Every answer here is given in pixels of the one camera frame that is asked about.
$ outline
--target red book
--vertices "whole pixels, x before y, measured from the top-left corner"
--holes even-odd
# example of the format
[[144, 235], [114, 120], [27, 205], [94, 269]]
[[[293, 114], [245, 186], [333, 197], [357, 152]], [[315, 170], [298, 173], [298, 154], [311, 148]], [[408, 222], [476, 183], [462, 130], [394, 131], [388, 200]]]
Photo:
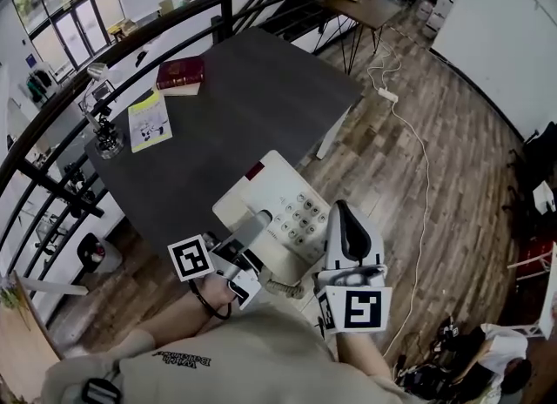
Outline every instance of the red book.
[[164, 62], [158, 68], [157, 88], [179, 87], [199, 84], [205, 77], [205, 65], [200, 56], [186, 57]]

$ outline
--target black wristband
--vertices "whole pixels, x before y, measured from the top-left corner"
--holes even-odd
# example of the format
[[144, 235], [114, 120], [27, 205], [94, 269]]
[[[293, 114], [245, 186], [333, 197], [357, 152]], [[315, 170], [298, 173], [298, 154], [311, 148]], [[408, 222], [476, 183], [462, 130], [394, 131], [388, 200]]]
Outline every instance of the black wristband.
[[191, 292], [195, 294], [195, 296], [199, 299], [199, 301], [203, 304], [203, 306], [205, 307], [205, 309], [209, 312], [210, 315], [215, 316], [216, 318], [219, 318], [221, 320], [227, 320], [228, 318], [230, 318], [230, 315], [232, 314], [232, 306], [229, 303], [228, 304], [228, 311], [226, 313], [225, 316], [223, 316], [222, 314], [219, 314], [210, 304], [209, 302], [207, 302], [207, 300], [205, 300], [205, 298], [201, 295], [201, 293], [198, 290], [198, 286], [195, 284], [195, 282], [193, 280], [189, 280], [188, 282], [190, 284], [190, 289]]

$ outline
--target white cable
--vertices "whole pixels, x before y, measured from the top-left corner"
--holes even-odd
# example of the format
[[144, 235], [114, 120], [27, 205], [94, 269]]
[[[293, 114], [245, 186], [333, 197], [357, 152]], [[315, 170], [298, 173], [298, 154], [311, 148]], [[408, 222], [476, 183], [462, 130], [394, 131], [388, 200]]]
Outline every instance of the white cable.
[[[375, 70], [375, 69], [383, 69], [383, 72], [381, 73], [381, 82], [383, 83], [383, 86], [385, 87], [385, 90], [388, 91], [388, 88], [387, 88], [386, 82], [385, 82], [385, 74], [388, 73], [388, 72], [395, 72], [395, 71], [400, 70], [400, 68], [402, 68], [402, 63], [400, 62], [400, 59], [397, 56], [397, 53], [394, 52], [391, 45], [387, 44], [386, 42], [384, 42], [381, 39], [379, 39], [379, 44], [383, 45], [383, 47], [387, 50], [388, 54], [381, 57], [381, 66], [370, 66], [370, 67], [368, 67], [367, 68], [367, 74], [372, 79], [373, 89], [375, 91], [379, 91], [379, 89], [375, 86], [375, 80], [373, 79], [373, 76], [372, 76], [370, 71]], [[397, 60], [399, 61], [399, 66], [397, 68], [393, 69], [393, 70], [384, 70], [385, 69], [385, 58], [391, 56], [391, 54], [394, 54], [394, 56], [397, 58]], [[424, 152], [424, 158], [426, 159], [427, 188], [426, 188], [426, 209], [424, 210], [424, 217], [422, 219], [422, 229], [421, 229], [421, 235], [419, 236], [419, 252], [418, 252], [418, 259], [416, 260], [414, 285], [413, 285], [413, 288], [412, 288], [412, 295], [410, 296], [410, 310], [408, 310], [408, 314], [406, 315], [406, 318], [404, 319], [404, 322], [402, 323], [402, 326], [400, 327], [399, 331], [394, 335], [393, 339], [391, 340], [391, 343], [389, 344], [389, 347], [387, 347], [385, 353], [383, 354], [384, 356], [386, 356], [386, 354], [389, 353], [389, 350], [393, 346], [394, 341], [396, 341], [396, 339], [398, 339], [398, 337], [402, 333], [402, 330], [406, 326], [406, 323], [410, 319], [410, 316], [412, 315], [412, 312], [413, 312], [414, 298], [416, 296], [416, 291], [418, 289], [419, 261], [421, 260], [421, 255], [422, 255], [422, 244], [423, 244], [423, 240], [424, 240], [424, 235], [426, 234], [426, 216], [427, 216], [427, 210], [429, 209], [429, 187], [430, 187], [430, 184], [431, 184], [430, 179], [429, 179], [429, 159], [427, 158], [426, 146], [424, 145], [424, 142], [421, 140], [421, 138], [418, 136], [418, 133], [414, 129], [413, 125], [410, 124], [408, 121], [406, 121], [403, 117], [399, 116], [394, 111], [394, 106], [395, 105], [396, 105], [396, 102], [393, 102], [393, 106], [391, 107], [391, 113], [393, 114], [394, 117], [396, 117], [397, 119], [402, 121], [404, 124], [408, 125], [408, 127], [410, 127], [410, 129], [412, 130], [412, 133], [414, 134], [416, 139], [418, 139], [419, 143], [421, 144], [421, 149]]]

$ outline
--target black metal railing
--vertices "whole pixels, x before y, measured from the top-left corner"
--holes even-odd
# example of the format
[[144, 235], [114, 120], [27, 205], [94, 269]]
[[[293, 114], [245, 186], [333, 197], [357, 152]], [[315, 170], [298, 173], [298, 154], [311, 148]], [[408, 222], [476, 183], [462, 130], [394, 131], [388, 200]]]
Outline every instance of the black metal railing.
[[[107, 64], [109, 67], [112, 67], [112, 65], [116, 64], [139, 47], [160, 36], [166, 30], [169, 30], [189, 18], [195, 17], [201, 12], [209, 10], [215, 6], [220, 6], [220, 16], [213, 18], [211, 25], [192, 37], [185, 39], [182, 43], [177, 44], [170, 50], [146, 64], [134, 75], [121, 83], [121, 85], [116, 87], [114, 91], [112, 91], [105, 99], [99, 101], [93, 107], [91, 114], [96, 116], [100, 111], [104, 111], [111, 102], [119, 97], [124, 91], [128, 90], [139, 79], [148, 74], [150, 71], [156, 69], [159, 65], [161, 65], [161, 63], [168, 60], [179, 51], [196, 43], [201, 38], [213, 34], [214, 37], [217, 38], [217, 41], [226, 40], [228, 37], [233, 36], [252, 24], [253, 20], [255, 20], [257, 15], [263, 9], [284, 1], [285, 0], [249, 0], [242, 10], [240, 10], [237, 14], [233, 14], [232, 0], [194, 0], [186, 6], [180, 7], [154, 20], [143, 28], [134, 31], [126, 39], [108, 49], [104, 54], [96, 59], [96, 62]], [[304, 7], [305, 3], [301, 3], [299, 6], [294, 6], [287, 12], [281, 12], [275, 16], [274, 20], [276, 20], [279, 16], [285, 17], [287, 14], [290, 14], [295, 10], [304, 9]], [[265, 20], [265, 22], [270, 22], [272, 19], [273, 17]], [[63, 152], [68, 149], [72, 142], [87, 126], [88, 121], [85, 118], [75, 125], [75, 127], [68, 133], [67, 136], [65, 136], [60, 144], [48, 155], [48, 158], [46, 158], [40, 167], [34, 166], [26, 159], [26, 156], [36, 142], [48, 131], [49, 127], [54, 124], [62, 113], [64, 113], [76, 97], [85, 91], [90, 81], [91, 77], [88, 75], [86, 69], [83, 69], [66, 86], [61, 88], [60, 92], [52, 97], [43, 106], [42, 110], [38, 113], [35, 119], [33, 119], [29, 126], [22, 132], [21, 136], [10, 148], [2, 166], [0, 166], [0, 196], [6, 193], [6, 187], [17, 172], [21, 172], [30, 178], [30, 183], [26, 187], [22, 196], [17, 200], [16, 206], [10, 213], [6, 227], [2, 230], [2, 233], [0, 233], [0, 249], [2, 249], [3, 245], [5, 245], [12, 226], [16, 223], [23, 206], [30, 198], [34, 190], [40, 186], [50, 192], [50, 195], [44, 203], [40, 205], [37, 215], [31, 221], [29, 227], [24, 232], [21, 241], [18, 243], [17, 249], [13, 253], [10, 261], [8, 268], [9, 272], [16, 269], [16, 265], [20, 259], [23, 248], [27, 245], [28, 240], [35, 228], [45, 213], [47, 213], [50, 205], [56, 199], [61, 199], [63, 202], [67, 203], [67, 206], [64, 208], [62, 213], [57, 216], [54, 223], [52, 223], [50, 230], [46, 233], [45, 237], [38, 245], [38, 248], [30, 258], [29, 264], [21, 269], [18, 269], [23, 271], [22, 274], [25, 277], [29, 277], [31, 273], [34, 272], [34, 268], [47, 248], [47, 245], [50, 243], [52, 238], [57, 235], [60, 225], [63, 224], [70, 214], [76, 217], [77, 220], [71, 225], [70, 229], [67, 230], [61, 241], [57, 242], [55, 251], [50, 255], [50, 259], [45, 263], [44, 267], [40, 270], [40, 273], [37, 276], [39, 279], [43, 279], [48, 273], [53, 263], [56, 261], [58, 254], [64, 249], [66, 243], [70, 240], [72, 235], [74, 235], [75, 231], [83, 224], [84, 220], [90, 214], [101, 217], [104, 213], [98, 207], [98, 204], [106, 195], [106, 189], [98, 189], [99, 192], [95, 194], [93, 198], [91, 198], [90, 195], [87, 198], [84, 198], [85, 193], [91, 193], [91, 187], [98, 181], [98, 175], [96, 173], [90, 175], [79, 189], [74, 188], [74, 192], [67, 188], [72, 176], [80, 171], [80, 168], [87, 162], [87, 157], [84, 153], [76, 158], [71, 168], [60, 181], [57, 182], [49, 176], [49, 169], [55, 164], [55, 162], [57, 162]]]

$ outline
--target black hair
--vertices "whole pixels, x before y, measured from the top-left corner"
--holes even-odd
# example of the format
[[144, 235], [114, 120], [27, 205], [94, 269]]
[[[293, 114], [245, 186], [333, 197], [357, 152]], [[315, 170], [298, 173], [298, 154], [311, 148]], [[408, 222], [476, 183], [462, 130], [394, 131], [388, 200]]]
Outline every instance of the black hair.
[[522, 360], [514, 370], [505, 376], [501, 383], [503, 394], [515, 394], [528, 383], [532, 376], [532, 363], [528, 359]]

